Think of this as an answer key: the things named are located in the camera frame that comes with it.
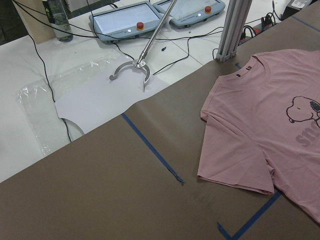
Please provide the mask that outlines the clear plastic bag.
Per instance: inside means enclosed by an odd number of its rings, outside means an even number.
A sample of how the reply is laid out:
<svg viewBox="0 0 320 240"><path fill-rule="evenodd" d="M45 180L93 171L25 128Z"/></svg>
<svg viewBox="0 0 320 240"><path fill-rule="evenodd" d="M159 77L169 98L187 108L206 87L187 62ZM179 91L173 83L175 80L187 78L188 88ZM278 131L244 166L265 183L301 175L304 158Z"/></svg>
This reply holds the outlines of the clear plastic bag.
<svg viewBox="0 0 320 240"><path fill-rule="evenodd" d="M115 58L100 58L62 71L48 78L34 81L17 94L18 104L24 113L39 149L44 156L84 135L75 123L58 117L55 101L86 83L95 74L111 66Z"/></svg>

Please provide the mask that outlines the dark drink bottle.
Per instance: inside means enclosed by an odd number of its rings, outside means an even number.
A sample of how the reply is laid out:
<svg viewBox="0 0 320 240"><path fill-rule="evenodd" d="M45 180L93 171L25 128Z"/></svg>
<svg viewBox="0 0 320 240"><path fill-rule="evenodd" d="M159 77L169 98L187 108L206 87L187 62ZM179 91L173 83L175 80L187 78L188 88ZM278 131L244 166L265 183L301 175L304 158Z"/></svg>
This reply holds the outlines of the dark drink bottle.
<svg viewBox="0 0 320 240"><path fill-rule="evenodd" d="M73 40L71 26L61 0L42 1L47 19L58 41L67 43Z"/></svg>

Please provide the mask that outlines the aluminium frame post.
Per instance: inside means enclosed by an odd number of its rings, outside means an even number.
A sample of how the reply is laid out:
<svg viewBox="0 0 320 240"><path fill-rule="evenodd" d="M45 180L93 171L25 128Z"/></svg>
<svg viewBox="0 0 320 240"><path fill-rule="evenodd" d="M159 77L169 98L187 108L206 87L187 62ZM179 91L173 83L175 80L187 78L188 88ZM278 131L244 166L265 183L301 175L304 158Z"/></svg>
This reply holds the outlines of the aluminium frame post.
<svg viewBox="0 0 320 240"><path fill-rule="evenodd" d="M252 0L230 0L215 59L226 62L237 53Z"/></svg>

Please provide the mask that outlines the metal reacher grabber tool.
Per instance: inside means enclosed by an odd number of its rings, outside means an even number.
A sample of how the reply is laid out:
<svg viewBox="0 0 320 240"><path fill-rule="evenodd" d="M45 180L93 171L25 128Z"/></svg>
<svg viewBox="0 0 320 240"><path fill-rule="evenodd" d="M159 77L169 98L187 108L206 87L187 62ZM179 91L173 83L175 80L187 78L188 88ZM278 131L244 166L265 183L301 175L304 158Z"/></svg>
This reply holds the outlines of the metal reacher grabber tool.
<svg viewBox="0 0 320 240"><path fill-rule="evenodd" d="M124 67L126 66L131 66L133 68L136 68L136 69L140 69L142 71L145 71L145 78L144 80L142 81L142 86L143 86L143 91L145 91L146 89L146 85L150 79L150 76L151 76L151 72L150 72L150 68L148 67L148 65L146 64L145 62L145 58L148 54L148 51L149 49L151 48L154 40L156 39L158 33L160 32L162 26L164 25L164 23L166 22L167 18L169 17L172 9L174 8L175 4L176 4L177 0L172 0L169 7L167 8L166 12L164 13L163 17L161 18L158 26L156 27L156 29L154 30L151 38L149 39L149 41L147 42L146 46L144 47L144 49L142 50L141 54L139 55L139 58L138 59L134 59L132 61L127 61L123 64L121 64L120 66L118 66L115 71L114 71L114 74L110 75L109 76L109 80L110 81L114 81L121 69L123 69Z"/></svg>

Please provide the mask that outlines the left teach pendant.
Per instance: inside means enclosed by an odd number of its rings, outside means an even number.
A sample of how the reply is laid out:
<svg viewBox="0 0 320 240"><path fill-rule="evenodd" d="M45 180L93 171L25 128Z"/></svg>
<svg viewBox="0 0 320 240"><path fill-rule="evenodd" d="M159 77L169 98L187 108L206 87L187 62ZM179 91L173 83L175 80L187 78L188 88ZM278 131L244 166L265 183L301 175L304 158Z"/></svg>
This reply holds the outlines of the left teach pendant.
<svg viewBox="0 0 320 240"><path fill-rule="evenodd" d="M154 31L162 15L148 1L141 1L89 16L99 40L105 44L134 39Z"/></svg>

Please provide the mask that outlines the teach pendant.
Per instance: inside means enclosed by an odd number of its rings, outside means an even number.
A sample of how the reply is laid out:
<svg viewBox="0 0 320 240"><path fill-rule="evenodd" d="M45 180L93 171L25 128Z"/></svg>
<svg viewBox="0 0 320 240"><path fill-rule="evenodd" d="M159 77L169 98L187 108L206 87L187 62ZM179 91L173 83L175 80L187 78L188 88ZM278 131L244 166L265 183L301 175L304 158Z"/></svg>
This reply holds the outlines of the teach pendant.
<svg viewBox="0 0 320 240"><path fill-rule="evenodd" d="M162 15L148 1L141 1L89 16L99 40L105 44L134 39L154 31Z"/></svg>
<svg viewBox="0 0 320 240"><path fill-rule="evenodd" d="M169 23L176 28L205 22L226 7L222 0L177 0L169 13Z"/></svg>

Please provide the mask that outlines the pink Snoopy t-shirt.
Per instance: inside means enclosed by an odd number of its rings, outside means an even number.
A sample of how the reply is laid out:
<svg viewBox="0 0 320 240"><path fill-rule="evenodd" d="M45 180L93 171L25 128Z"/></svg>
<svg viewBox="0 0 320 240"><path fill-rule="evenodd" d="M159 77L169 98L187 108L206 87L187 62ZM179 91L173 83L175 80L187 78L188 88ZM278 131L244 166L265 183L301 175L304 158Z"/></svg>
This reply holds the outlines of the pink Snoopy t-shirt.
<svg viewBox="0 0 320 240"><path fill-rule="evenodd" d="M272 195L320 219L320 52L257 53L217 78L202 109L200 179Z"/></svg>

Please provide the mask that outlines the right teach pendant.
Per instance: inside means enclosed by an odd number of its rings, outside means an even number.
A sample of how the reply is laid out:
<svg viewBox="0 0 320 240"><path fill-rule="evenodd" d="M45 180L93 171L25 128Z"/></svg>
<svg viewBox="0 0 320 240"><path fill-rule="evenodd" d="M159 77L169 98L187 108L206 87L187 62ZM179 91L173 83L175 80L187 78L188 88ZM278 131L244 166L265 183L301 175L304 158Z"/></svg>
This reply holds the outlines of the right teach pendant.
<svg viewBox="0 0 320 240"><path fill-rule="evenodd" d="M226 7L222 0L177 0L169 13L169 23L176 28L205 22Z"/></svg>

